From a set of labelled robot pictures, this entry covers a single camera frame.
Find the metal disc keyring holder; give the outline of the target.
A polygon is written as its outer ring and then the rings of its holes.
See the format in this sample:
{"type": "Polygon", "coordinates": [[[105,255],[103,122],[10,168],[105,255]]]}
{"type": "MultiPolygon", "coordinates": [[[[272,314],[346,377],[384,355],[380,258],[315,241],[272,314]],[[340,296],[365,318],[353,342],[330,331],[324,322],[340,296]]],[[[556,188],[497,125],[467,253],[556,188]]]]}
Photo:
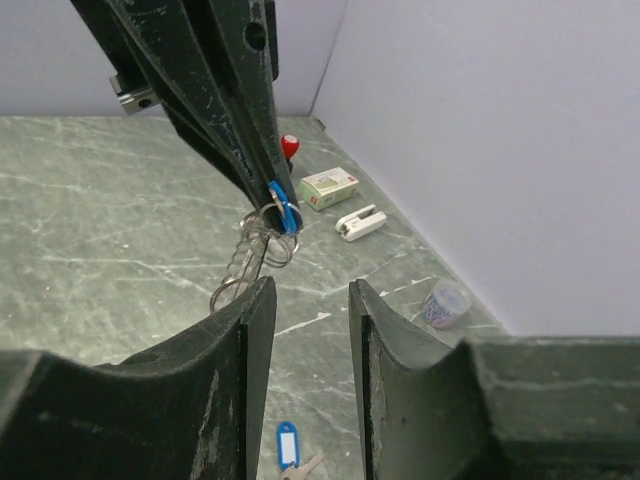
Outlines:
{"type": "Polygon", "coordinates": [[[266,213],[281,210],[281,202],[272,202],[246,215],[239,224],[239,240],[226,266],[225,275],[209,300],[215,313],[232,303],[259,277],[264,265],[281,269],[293,259],[299,248],[296,233],[277,233],[267,226],[266,213]]]}

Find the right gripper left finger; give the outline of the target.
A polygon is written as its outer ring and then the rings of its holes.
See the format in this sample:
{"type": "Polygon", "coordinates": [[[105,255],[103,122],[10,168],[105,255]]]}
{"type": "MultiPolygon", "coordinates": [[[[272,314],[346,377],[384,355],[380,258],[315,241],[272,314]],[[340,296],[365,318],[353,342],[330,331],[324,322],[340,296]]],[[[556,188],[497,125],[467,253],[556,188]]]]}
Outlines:
{"type": "Polygon", "coordinates": [[[2,477],[254,478],[276,309],[264,277],[119,364],[3,351],[2,477]]]}

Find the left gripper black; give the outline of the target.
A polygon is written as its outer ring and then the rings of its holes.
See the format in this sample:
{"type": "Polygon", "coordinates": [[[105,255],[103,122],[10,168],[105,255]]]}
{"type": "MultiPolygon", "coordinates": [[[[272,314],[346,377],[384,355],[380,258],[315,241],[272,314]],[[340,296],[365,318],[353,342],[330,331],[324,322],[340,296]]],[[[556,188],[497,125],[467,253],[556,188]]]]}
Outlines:
{"type": "MultiPolygon", "coordinates": [[[[255,209],[274,202],[273,180],[297,206],[276,120],[273,1],[76,1],[73,7],[114,68],[117,95],[150,90],[179,137],[255,209]]],[[[267,212],[266,223],[285,233],[279,210],[267,212]]]]}

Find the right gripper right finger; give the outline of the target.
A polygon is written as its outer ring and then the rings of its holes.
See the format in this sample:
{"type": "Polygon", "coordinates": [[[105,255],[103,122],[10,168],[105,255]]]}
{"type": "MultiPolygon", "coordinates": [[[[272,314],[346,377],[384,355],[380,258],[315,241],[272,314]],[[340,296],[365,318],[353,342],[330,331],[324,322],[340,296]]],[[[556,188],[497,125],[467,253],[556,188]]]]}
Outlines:
{"type": "Polygon", "coordinates": [[[635,337],[478,337],[449,346],[364,280],[349,330],[368,479],[635,479],[635,337]]]}

